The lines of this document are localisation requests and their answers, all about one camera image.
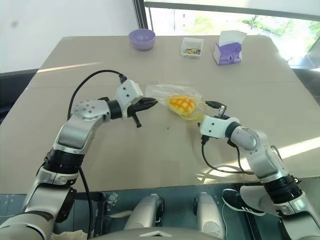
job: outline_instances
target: shoe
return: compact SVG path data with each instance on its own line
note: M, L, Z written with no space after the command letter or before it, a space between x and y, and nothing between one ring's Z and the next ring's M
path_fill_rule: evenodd
M247 212L256 216L263 216L266 213L264 211L256 210L245 203L240 193L233 189L223 190L222 200L232 210L238 212Z

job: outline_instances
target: purple bowl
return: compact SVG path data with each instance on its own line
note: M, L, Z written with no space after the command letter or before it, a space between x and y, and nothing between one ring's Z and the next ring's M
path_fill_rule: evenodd
M156 34L149 29L137 29L130 32L129 39L135 49L145 51L153 48Z

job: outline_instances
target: table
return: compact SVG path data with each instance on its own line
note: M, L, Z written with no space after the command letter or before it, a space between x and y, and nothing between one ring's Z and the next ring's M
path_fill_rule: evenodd
M320 176L320 108L266 36L247 36L243 62L218 66L212 57L217 36L204 39L199 60L179 55L183 36L158 36L149 51L133 49L126 36L64 37L33 77L0 126L0 193L25 194L67 117L70 97L89 74L113 69L136 81L194 88L203 100L228 106L243 126L264 131L296 177ZM113 97L116 75L87 82L75 102ZM157 104L133 119L102 125L83 161L91 191L112 191L256 181L255 176L210 171L201 157L196 121ZM218 166L237 165L237 152L223 139L205 151ZM244 168L248 166L242 160ZM83 191L80 180L74 187Z

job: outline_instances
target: black cable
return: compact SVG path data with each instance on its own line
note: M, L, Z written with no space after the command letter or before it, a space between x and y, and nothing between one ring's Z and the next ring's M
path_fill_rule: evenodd
M91 74L90 74L89 76L87 76L87 77L85 78L85 80L83 80L83 81L79 84L79 86L74 90L74 92L73 92L73 94L72 94L72 97L71 97L71 99L70 99L70 103L69 103L67 120L69 120L70 117L71 117L72 104L74 103L75 96L76 96L77 92L79 91L79 89L80 89L90 78L92 78L93 76L95 76L95 75L97 75L97 74L100 74L100 73L114 73L114 74L118 74L119 77L120 77L120 81L122 81L122 80L121 80L122 77L125 77L122 73L120 73L120 72L118 72L118 71L114 71L114 70L99 70L99 71L96 71L96 72L94 72L94 73L91 73Z
M90 74L89 76L87 76L87 77L79 84L79 86L74 90L74 92L73 92L73 94L72 94L72 97L71 97L71 99L70 99L69 107L68 107L67 120L69 120L70 117L71 117L71 108L72 108L72 105L73 105L73 103L74 103L74 99L75 99L75 96L76 96L77 92L80 90L80 88L81 88L90 78L92 78L93 76L95 76L95 75L97 75L97 74L100 74L100 73L114 73L114 74L118 74L118 75L119 75L119 78L120 78L120 83L121 83L121 84L122 84L125 80L127 80L126 76L124 76L122 73L120 73L120 72L118 72L118 71L115 71L115 70L99 70L99 71L96 71L96 72L94 72L94 73L91 73L91 74ZM92 225L93 225L93 218L94 218L94 215L93 215L93 207L92 207L92 200L91 200L91 197L90 197L90 191L89 191L89 187L88 187L88 184L87 184L87 180L86 180L85 174L84 174L84 172L82 171L82 168L81 168L81 167L79 168L79 173L80 173L80 176L81 176L83 185L84 185L85 194L86 194L86 197L87 197L87 200L88 200L88 205L89 205L89 226L88 226L87 239L90 239L91 230L92 230Z
M249 174L249 175L252 175L253 172L251 171L227 171L227 170L222 170L222 169L219 169L219 168L216 168L214 166L212 166L206 159L206 156L205 156L205 145L204 144L201 144L201 153L202 153L202 157L203 157L203 160L205 161L205 164L212 168L213 170L216 170L216 171L219 171L219 172L222 172L222 173L227 173L227 174Z
M241 166L241 161L240 161L240 150L237 146L235 146L236 148L236 153L237 153L237 156L238 156L238 165L239 165L239 168L242 172L245 172L246 174L248 175L254 175L255 173L253 171L245 171L242 166Z
M280 158L281 161L283 162L283 159L282 159L282 157L281 157L281 155L280 155L280 152L279 152L278 148L277 148L275 145L271 145L270 148L272 148L273 150L276 151L276 154L279 156L279 158Z
M80 173L81 179L83 181L86 198L88 199L88 204L89 204L89 227L88 227L88 235L87 235L86 239L90 239L94 213L93 213L93 208L92 208L92 201L91 201L91 197L90 197L89 187L87 184L87 180L85 178L85 174L82 171L81 167L79 168L79 173Z

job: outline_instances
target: purple tissue box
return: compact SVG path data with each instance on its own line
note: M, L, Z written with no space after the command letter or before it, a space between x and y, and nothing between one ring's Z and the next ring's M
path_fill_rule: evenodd
M233 42L223 46L214 44L213 57L218 65L236 64L242 61L241 44Z

